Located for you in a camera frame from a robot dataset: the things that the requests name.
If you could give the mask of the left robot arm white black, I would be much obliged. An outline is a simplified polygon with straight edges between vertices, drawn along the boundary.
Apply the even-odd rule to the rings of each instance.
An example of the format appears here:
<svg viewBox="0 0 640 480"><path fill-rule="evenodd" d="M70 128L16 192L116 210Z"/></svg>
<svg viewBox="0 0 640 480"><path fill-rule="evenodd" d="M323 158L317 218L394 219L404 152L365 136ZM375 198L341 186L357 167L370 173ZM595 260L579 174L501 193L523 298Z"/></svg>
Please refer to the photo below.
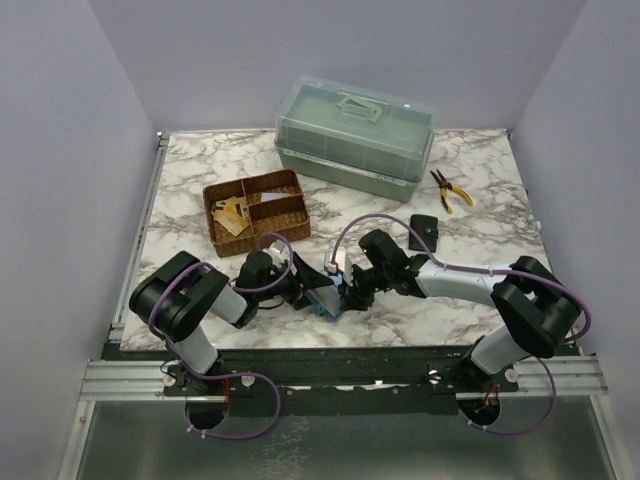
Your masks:
<svg viewBox="0 0 640 480"><path fill-rule="evenodd" d="M236 279L181 251L144 279L129 299L129 310L189 368L187 382L201 395L222 380L219 355L202 320L208 313L236 329L246 326L260 304L275 297L294 309L310 305L334 313L340 297L334 280L276 242L246 256Z"/></svg>

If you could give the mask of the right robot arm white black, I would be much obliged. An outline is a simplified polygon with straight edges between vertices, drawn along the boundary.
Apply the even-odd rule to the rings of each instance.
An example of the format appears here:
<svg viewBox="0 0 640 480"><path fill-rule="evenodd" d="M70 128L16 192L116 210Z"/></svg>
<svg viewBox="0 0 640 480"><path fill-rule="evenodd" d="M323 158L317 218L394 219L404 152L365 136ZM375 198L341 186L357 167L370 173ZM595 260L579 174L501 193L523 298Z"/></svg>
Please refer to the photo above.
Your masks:
<svg viewBox="0 0 640 480"><path fill-rule="evenodd" d="M371 263L363 269L340 259L334 250L326 269L341 273L341 308L365 311L377 292L393 290L415 298L453 298L493 307L503 326L476 340L462 357L462 384L480 392L507 366L529 357L556 354L582 314L576 300L536 259L522 256L515 263L491 271L476 266L438 265L428 255L407 255L391 236L375 229L359 241Z"/></svg>

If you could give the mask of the blue leather card holder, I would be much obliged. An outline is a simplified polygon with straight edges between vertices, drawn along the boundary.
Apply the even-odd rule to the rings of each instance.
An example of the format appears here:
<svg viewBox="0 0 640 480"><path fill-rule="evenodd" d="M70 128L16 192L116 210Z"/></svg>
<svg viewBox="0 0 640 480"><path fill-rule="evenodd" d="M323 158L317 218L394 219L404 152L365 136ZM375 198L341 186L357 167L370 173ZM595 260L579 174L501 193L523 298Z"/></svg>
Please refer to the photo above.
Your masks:
<svg viewBox="0 0 640 480"><path fill-rule="evenodd" d="M344 313L343 299L339 292L343 280L341 272L330 274L327 284L306 291L306 298L311 302L312 310L316 315L335 321Z"/></svg>

